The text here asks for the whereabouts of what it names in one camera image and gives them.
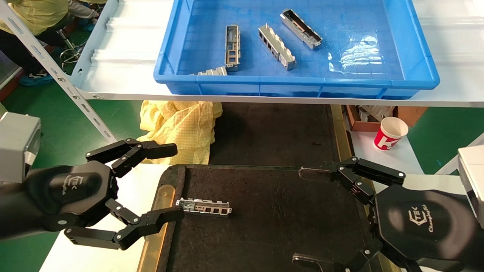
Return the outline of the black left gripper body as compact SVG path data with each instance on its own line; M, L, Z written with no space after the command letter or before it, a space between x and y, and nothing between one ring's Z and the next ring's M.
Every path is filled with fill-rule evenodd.
M26 176L26 191L40 212L36 221L45 231L97 224L118 190L111 168L97 161L34 169Z

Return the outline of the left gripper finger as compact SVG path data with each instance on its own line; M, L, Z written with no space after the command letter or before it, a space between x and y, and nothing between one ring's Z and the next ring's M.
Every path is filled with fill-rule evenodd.
M122 178L145 159L161 159L178 154L176 144L158 144L156 141L137 141L133 138L109 144L86 153L86 160L103 164L114 161L111 172Z
M86 227L70 227L65 236L75 245L114 250L126 250L144 236L158 234L162 226L169 222L180 221L184 217L183 208L178 206L152 210L136 215L114 199L108 199L105 206L111 215L126 224L119 231L107 231Z

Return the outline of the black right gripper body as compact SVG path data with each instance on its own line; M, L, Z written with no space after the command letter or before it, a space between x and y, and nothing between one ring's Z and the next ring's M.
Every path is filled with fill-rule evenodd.
M478 265L479 206L474 193L412 190L399 185L374 200L381 253L396 265Z

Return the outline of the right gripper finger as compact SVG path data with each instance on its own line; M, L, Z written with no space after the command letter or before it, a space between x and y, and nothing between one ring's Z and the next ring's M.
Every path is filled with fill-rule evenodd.
M364 178L391 186L403 185L406 177L404 172L355 156L342 162L325 162L321 168L301 167L298 174L307 181L323 181L329 177L363 205L373 204L377 195L372 186L363 182Z
M314 268L318 272L359 272L381 250L382 247L368 247L362 249L346 264L323 260L314 255L294 253L292 255L292 263Z

